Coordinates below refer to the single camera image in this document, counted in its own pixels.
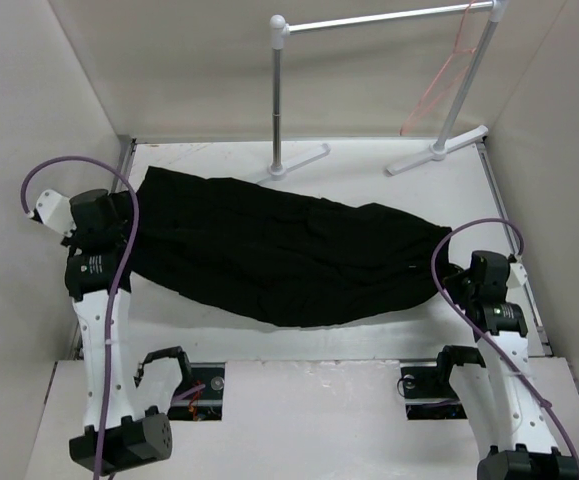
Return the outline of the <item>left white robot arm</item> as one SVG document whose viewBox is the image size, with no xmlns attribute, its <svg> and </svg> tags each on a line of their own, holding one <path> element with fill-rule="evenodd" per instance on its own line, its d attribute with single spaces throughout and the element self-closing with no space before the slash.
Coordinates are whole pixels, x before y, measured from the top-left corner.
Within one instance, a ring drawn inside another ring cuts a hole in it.
<svg viewBox="0 0 579 480">
<path fill-rule="evenodd" d="M 135 216 L 121 212 L 105 189 L 67 202 L 75 230 L 66 239 L 65 285 L 77 316 L 87 378 L 82 435 L 69 441 L 71 460 L 95 478 L 170 458 L 173 398 L 193 387 L 188 357 L 179 347 L 132 362 L 128 340 L 130 268 L 125 252 L 134 239 Z"/>
</svg>

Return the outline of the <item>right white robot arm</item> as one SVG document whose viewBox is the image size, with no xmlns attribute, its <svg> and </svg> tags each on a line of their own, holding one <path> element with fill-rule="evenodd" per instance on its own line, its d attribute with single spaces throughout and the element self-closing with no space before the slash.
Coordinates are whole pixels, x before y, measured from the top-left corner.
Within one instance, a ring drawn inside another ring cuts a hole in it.
<svg viewBox="0 0 579 480">
<path fill-rule="evenodd" d="M 501 254 L 475 251 L 467 269 L 443 285 L 477 328 L 472 347 L 447 346 L 433 370 L 442 394 L 456 395 L 477 442 L 479 479 L 579 479 L 573 454 L 560 451 L 547 408 L 534 395 L 528 329 L 522 308 L 507 299 L 523 269 Z"/>
</svg>

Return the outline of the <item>black trousers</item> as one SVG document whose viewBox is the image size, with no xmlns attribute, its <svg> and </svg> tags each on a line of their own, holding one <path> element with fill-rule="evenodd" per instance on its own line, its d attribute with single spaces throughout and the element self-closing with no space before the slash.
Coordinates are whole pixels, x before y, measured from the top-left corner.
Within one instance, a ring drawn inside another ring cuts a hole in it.
<svg viewBox="0 0 579 480">
<path fill-rule="evenodd" d="M 278 327 L 417 307 L 456 272 L 447 228 L 381 204 L 347 206 L 232 178 L 152 167 L 135 195 L 130 268 L 196 302 Z"/>
</svg>

